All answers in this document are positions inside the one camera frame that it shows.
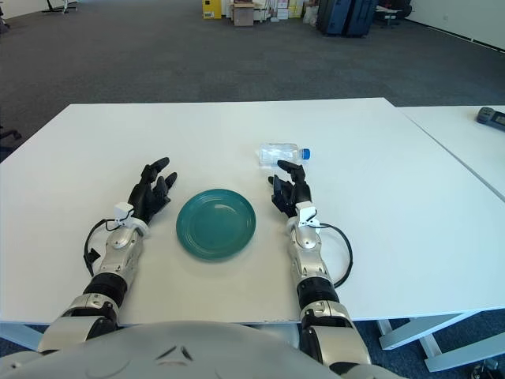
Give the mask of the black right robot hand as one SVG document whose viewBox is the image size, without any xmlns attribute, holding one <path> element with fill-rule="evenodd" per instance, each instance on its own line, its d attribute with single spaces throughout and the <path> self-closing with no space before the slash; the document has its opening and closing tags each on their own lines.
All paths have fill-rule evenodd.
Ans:
<svg viewBox="0 0 505 379">
<path fill-rule="evenodd" d="M 273 187 L 271 201 L 274 206 L 289 218 L 297 215 L 296 204 L 312 201 L 309 185 L 305 181 L 305 170 L 302 165 L 279 159 L 279 168 L 287 172 L 291 181 L 283 181 L 278 175 L 269 176 L 268 182 Z"/>
</svg>

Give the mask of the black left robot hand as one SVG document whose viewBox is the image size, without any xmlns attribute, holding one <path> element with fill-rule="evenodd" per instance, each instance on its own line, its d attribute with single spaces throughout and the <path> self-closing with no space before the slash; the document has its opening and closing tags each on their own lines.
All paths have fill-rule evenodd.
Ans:
<svg viewBox="0 0 505 379">
<path fill-rule="evenodd" d="M 173 172 L 166 177 L 161 175 L 161 171 L 169 163 L 170 159 L 163 157 L 146 165 L 141 172 L 140 181 L 129 195 L 127 203 L 133 206 L 133 216 L 146 224 L 170 202 L 168 192 L 176 182 L 178 174 Z"/>
</svg>

